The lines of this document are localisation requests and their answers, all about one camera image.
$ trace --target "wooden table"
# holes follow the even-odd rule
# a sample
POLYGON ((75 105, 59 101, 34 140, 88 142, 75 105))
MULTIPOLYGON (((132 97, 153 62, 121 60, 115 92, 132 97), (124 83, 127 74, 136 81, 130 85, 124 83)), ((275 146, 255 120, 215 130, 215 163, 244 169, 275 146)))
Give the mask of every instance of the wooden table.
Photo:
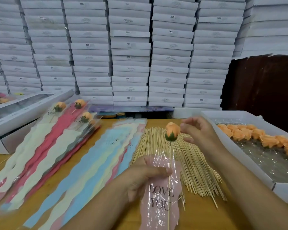
MULTIPOLYGON (((82 148, 54 174, 33 196, 27 200, 21 208, 14 213, 0 216, 0 230, 19 230, 22 224, 35 213, 44 199, 50 195, 58 186, 59 182, 68 176, 71 169, 80 161, 83 155, 95 144, 105 130, 112 126, 116 120, 103 120, 103 126, 82 146, 82 148)), ((146 127, 165 127, 170 121, 180 123, 180 120, 151 119, 148 120, 146 127)), ((0 170, 4 167, 7 155, 0 155, 0 170)), ((221 197, 216 198, 219 206, 216 209, 210 197, 200 197, 185 193, 185 211, 180 209, 179 224, 175 230, 234 230, 251 229, 251 226, 237 206, 227 187, 222 184, 223 191, 228 199, 223 201, 221 197)), ((32 229, 38 229, 48 218, 50 211, 46 212, 38 224, 32 229)), ((141 215, 139 211, 139 202, 134 203, 122 215, 121 219, 113 228, 115 230, 138 230, 141 224, 141 215)))

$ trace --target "stack of wrapping paper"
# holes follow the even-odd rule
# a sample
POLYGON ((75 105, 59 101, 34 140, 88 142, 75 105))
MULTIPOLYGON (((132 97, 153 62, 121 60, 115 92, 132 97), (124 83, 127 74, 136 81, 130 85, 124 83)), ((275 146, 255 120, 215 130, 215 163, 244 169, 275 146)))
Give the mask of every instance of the stack of wrapping paper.
POLYGON ((0 209, 18 209, 38 190, 99 128, 96 116, 83 100, 54 104, 0 171, 0 200, 6 196, 0 209))
POLYGON ((128 168, 146 122, 127 119, 108 129, 24 226, 58 230, 66 224, 108 182, 128 168), (46 212, 49 218, 41 225, 39 219, 46 212))

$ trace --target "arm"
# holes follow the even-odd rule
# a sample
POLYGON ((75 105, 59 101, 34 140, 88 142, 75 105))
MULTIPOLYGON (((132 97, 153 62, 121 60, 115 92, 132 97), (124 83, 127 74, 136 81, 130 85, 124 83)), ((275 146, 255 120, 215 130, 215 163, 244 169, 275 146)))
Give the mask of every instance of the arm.
POLYGON ((129 202, 142 192, 149 178, 168 177, 172 170, 146 165, 141 157, 121 175, 107 184, 62 230, 109 230, 129 202))
POLYGON ((202 117, 183 122, 181 131, 192 137, 184 140, 196 144, 221 174, 254 229, 288 230, 288 205, 227 151, 211 124, 202 117))

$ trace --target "right hand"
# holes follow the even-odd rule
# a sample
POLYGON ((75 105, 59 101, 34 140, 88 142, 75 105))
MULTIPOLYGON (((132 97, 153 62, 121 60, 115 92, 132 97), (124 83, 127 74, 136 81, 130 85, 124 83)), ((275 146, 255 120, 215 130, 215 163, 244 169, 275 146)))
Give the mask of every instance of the right hand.
POLYGON ((192 137, 184 137, 184 141, 197 145, 210 163, 214 164, 222 154, 229 153, 211 124, 203 117, 195 116, 182 120, 180 128, 182 133, 192 137))

